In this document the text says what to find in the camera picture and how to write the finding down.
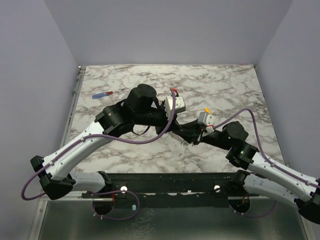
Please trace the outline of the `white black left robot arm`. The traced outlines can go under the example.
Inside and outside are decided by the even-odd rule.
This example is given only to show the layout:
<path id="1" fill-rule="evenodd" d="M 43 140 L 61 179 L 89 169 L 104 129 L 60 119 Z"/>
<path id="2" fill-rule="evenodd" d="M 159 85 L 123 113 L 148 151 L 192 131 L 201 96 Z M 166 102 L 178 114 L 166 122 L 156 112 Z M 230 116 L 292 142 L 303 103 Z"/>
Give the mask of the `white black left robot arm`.
<path id="1" fill-rule="evenodd" d="M 44 193 L 51 200 L 60 199 L 72 191 L 87 191 L 106 197 L 112 189 L 106 173 L 76 173 L 73 169 L 113 140 L 134 144 L 133 140 L 121 136 L 132 132 L 136 125 L 157 129 L 156 137 L 138 141 L 139 145 L 153 142 L 168 132 L 177 114 L 186 109 L 177 90 L 172 88 L 170 91 L 163 103 L 159 103 L 152 86 L 139 84 L 125 99 L 105 107 L 82 133 L 61 149 L 46 157 L 33 157 L 30 162 Z"/>

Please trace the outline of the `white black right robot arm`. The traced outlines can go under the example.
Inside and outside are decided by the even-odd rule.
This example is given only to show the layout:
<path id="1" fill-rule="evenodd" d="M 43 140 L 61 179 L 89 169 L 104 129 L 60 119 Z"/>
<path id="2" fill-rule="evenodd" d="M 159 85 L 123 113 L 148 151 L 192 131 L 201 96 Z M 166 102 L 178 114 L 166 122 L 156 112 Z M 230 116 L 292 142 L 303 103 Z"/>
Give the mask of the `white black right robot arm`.
<path id="1" fill-rule="evenodd" d="M 173 133 L 190 144 L 206 143 L 228 151 L 228 161 L 241 169 L 240 178 L 229 184 L 234 195 L 247 192 L 286 203 L 305 219 L 319 224 L 319 179 L 293 170 L 247 143 L 249 134 L 238 121 L 226 124 L 221 131 L 196 120 L 174 125 Z"/>

